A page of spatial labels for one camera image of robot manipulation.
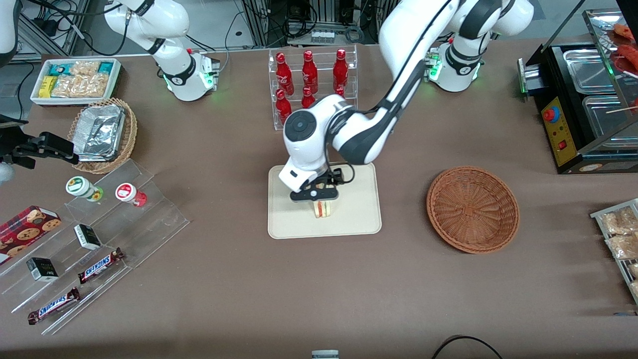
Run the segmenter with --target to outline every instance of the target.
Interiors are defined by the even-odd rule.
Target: wicker basket
[[[436,232],[467,253],[496,252],[512,241],[519,227],[512,191],[478,167],[441,173],[427,191],[426,208]]]
[[[73,167],[77,170],[90,172],[93,174],[105,174],[118,168],[121,164],[125,163],[133,152],[135,146],[135,136],[137,135],[137,119],[135,114],[131,111],[131,107],[128,104],[117,98],[109,98],[108,100],[92,103],[89,107],[106,106],[106,105],[118,105],[126,110],[126,119],[124,120],[124,129],[122,130],[122,139],[120,140],[119,153],[115,160],[111,162],[80,162]],[[71,125],[71,130],[67,139],[70,141],[75,133],[75,127],[78,124],[80,114],[75,116],[75,121]]]

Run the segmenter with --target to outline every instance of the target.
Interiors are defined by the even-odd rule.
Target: red switch
[[[547,122],[550,122],[556,117],[556,113],[552,109],[547,109],[543,112],[543,119]]]

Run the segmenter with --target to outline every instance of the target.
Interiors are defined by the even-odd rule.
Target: snickers wrapper
[[[79,273],[78,278],[80,279],[80,284],[86,283],[89,279],[102,273],[108,267],[112,266],[113,263],[119,261],[122,258],[124,258],[124,253],[122,253],[122,250],[118,247],[113,252],[109,253],[108,256],[100,259],[99,262],[90,266],[89,269],[83,271],[82,273]]]
[[[34,325],[37,322],[44,319],[47,315],[60,310],[61,308],[67,306],[69,303],[77,302],[80,298],[80,292],[76,287],[73,287],[69,293],[61,296],[60,298],[52,301],[46,307],[42,307],[39,310],[34,310],[29,313],[28,321],[29,325]]]

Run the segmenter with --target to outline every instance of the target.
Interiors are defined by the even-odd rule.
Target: aluminum foil container
[[[80,113],[73,152],[81,162],[109,162],[117,157],[126,111],[118,105],[89,107]]]

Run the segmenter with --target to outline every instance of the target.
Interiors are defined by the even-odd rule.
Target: beige tray
[[[352,183],[338,186],[339,198],[332,202],[332,214],[315,218],[311,202],[293,202],[290,189],[279,179],[282,165],[268,173],[268,234],[276,240],[374,234],[381,229],[381,209],[373,164],[355,166]],[[351,178],[347,165],[343,176]]]

